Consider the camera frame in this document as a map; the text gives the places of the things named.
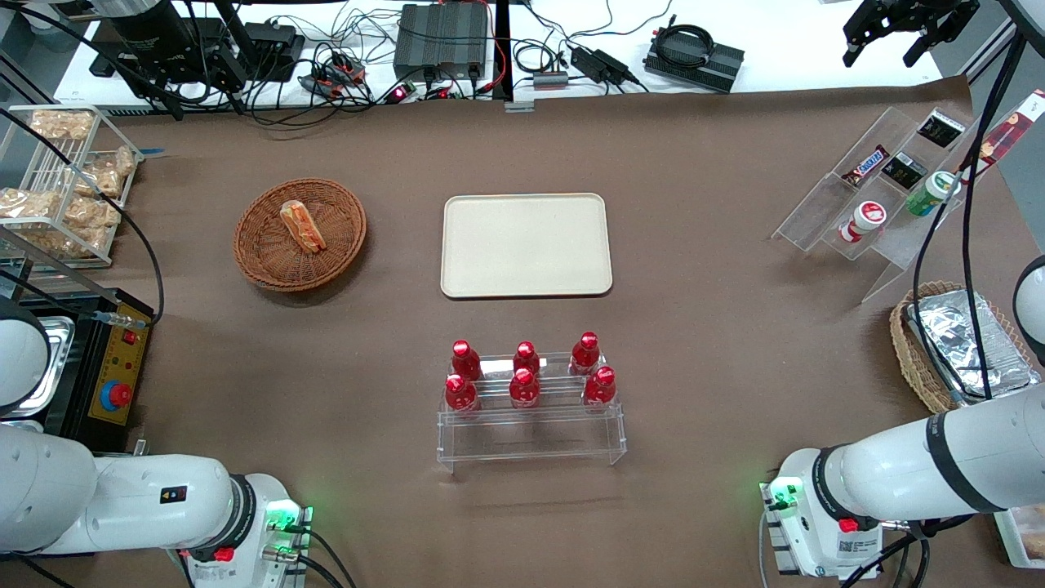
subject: aluminum foil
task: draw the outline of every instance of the aluminum foil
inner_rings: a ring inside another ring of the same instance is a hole
[[[986,301],[979,293],[975,297],[992,395],[1005,396],[1041,382],[1041,377],[1024,361]],[[934,348],[934,353],[930,352],[929,356],[951,390],[952,398],[959,404],[975,404],[984,400],[979,354],[966,290],[957,289],[921,299],[919,309],[929,346]],[[907,307],[907,313],[911,330],[918,338],[913,305]]]

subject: brown paper mat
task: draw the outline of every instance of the brown paper mat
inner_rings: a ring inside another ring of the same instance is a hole
[[[316,507],[317,530],[361,588],[754,586],[767,470],[793,450],[928,416],[889,339],[888,310],[909,278],[859,306],[880,260],[805,256],[768,240],[890,104],[920,118],[934,105],[968,109],[969,93],[949,79],[547,100],[533,114],[447,100],[288,135],[234,116],[120,119],[137,144],[167,148],[142,165],[130,198],[167,280],[168,315],[139,399],[145,436],[156,453],[277,476]],[[298,177],[342,183],[369,221],[339,287],[304,300],[251,286],[229,248],[246,206]],[[1008,313],[1013,284],[1038,253],[997,171],[978,187],[976,287]],[[442,296],[446,198],[570,191],[606,201],[607,296]],[[956,220],[923,279],[959,278]],[[106,281],[154,301],[133,233],[121,231],[115,258]],[[630,451],[618,466],[444,473],[435,410],[450,344],[467,337],[492,354],[526,338],[566,350],[585,330],[620,375]],[[1039,585],[1001,563],[992,525],[937,538],[926,586]],[[80,588],[182,586],[155,550],[46,564]],[[772,575],[773,586],[821,585]],[[16,564],[0,577],[45,585]]]

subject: beige tray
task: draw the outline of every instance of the beige tray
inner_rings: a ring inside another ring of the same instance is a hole
[[[441,285],[451,299],[596,296],[612,283],[606,204],[597,193],[446,201]]]

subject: clear acrylic stand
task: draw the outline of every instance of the clear acrylic stand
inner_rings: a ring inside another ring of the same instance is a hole
[[[856,260],[868,249],[885,257],[889,264],[861,301],[867,302],[907,271],[935,217],[935,210],[927,216],[915,216],[908,212],[904,206],[907,195],[921,189],[932,173],[942,169],[952,172],[957,169],[974,139],[977,121],[971,120],[971,116],[952,111],[944,111],[944,114],[966,125],[966,132],[946,148],[918,133],[921,122],[890,107],[850,148],[834,169],[817,182],[773,232],[773,237],[783,236],[803,251],[810,251],[822,241],[850,260]],[[885,163],[879,164],[858,186],[842,179],[843,174],[852,171],[874,152],[878,145],[889,152],[886,162],[903,151],[924,165],[929,172],[910,189],[882,173]],[[846,221],[861,202],[867,199],[885,207],[885,224],[877,231],[863,235],[857,242],[843,240],[838,234],[838,227]],[[945,217],[960,207],[962,201],[963,194],[958,193],[948,204]]]
[[[450,472],[464,462],[535,457],[605,457],[612,466],[627,452],[620,396],[600,407],[581,404],[586,377],[570,374],[568,353],[541,356],[540,406],[524,409],[508,395],[512,356],[480,359],[480,410],[451,410],[440,394],[436,456]]]

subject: chocolate bar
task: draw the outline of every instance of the chocolate bar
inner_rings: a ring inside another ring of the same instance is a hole
[[[900,151],[885,164],[882,172],[896,180],[898,184],[911,189],[929,170],[925,168],[925,165],[908,157],[906,152]]]
[[[954,139],[966,132],[966,125],[946,116],[938,109],[933,110],[929,117],[922,123],[918,134],[929,139],[942,147],[954,142]]]
[[[885,161],[885,158],[888,156],[889,151],[885,150],[885,147],[882,145],[878,145],[875,147],[875,151],[867,156],[867,159],[864,159],[852,171],[842,175],[842,179],[854,186],[859,185],[860,181],[863,180],[867,173],[870,173],[875,167],[878,167],[879,164]]]

